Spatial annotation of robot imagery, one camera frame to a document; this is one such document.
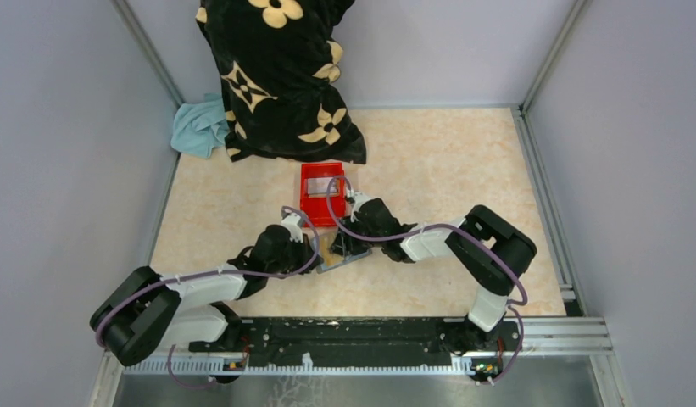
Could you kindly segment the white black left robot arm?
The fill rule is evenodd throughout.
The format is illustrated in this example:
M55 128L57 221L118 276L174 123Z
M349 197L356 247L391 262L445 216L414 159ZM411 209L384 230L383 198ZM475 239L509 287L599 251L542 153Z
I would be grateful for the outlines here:
M192 352L239 352L247 333L228 302L257 293L270 279L309 273L322 262L300 229L269 225L254 245L214 270L165 277L149 266L135 269L89 325L97 343L125 367L181 345Z

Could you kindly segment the red plastic bin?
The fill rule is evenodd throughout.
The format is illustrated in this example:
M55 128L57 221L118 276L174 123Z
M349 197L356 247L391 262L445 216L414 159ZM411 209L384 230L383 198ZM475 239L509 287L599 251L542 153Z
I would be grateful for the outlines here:
M313 164L302 164L300 170L300 193L299 193L299 208L309 217L309 220L316 227L333 227L336 222L330 215L328 209L328 203L331 204L333 214L337 218L341 218L345 215L346 211L346 201L344 199L344 187L345 183L343 179L337 179L340 182L338 196L334 197L320 197L320 198L308 198L305 194L305 180L307 178L314 177L326 177L331 178L335 176L343 176L344 170L342 163L339 162L325 162L325 163L313 163Z

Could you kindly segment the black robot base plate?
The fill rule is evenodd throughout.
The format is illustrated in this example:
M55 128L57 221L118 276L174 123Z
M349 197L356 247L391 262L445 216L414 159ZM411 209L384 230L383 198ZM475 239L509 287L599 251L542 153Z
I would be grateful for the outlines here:
M464 318L287 318L234 321L212 343L191 342L193 353L235 352L249 367L448 367L470 352L495 362L516 350L521 330L503 321L485 333Z

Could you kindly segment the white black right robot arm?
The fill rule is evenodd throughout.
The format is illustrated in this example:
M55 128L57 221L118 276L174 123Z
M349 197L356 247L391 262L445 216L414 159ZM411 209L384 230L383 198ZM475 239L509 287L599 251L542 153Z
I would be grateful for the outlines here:
M520 278L536 257L537 247L490 208L476 205L449 223L418 225L400 222L380 198L357 192L348 202L349 215L337 219L341 254L378 247L399 263L455 258L476 280L476 296L463 326L448 341L454 349L487 349L497 344L509 306L527 304Z

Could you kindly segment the grey card holder wallet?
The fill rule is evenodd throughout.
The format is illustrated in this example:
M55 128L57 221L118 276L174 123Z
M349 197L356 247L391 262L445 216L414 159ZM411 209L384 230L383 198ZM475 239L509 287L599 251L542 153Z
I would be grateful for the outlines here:
M342 257L342 259L336 265L330 268L326 269L323 266L323 259L320 257L319 238L321 234L318 237L314 238L311 243L314 251L316 251L318 253L318 256L320 257L320 264L316 268L316 272L318 274L323 274L327 271L335 270L336 268L348 265L350 263L353 263L355 261L364 259L372 255L372 249L370 247L365 246L363 243L352 244L348 240L348 237L344 236L341 231L335 230L335 232L337 233L337 237L335 242L331 246L331 251L335 254L339 254Z

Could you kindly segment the gold credit card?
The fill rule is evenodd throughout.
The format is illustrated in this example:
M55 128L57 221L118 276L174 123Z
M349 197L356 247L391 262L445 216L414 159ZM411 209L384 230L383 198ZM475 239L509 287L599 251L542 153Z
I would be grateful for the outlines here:
M337 233L335 231L328 231L320 235L319 245L320 245L320 257L323 259L323 266L327 269L336 265L342 257L339 254L335 254L331 251L331 246L335 242Z

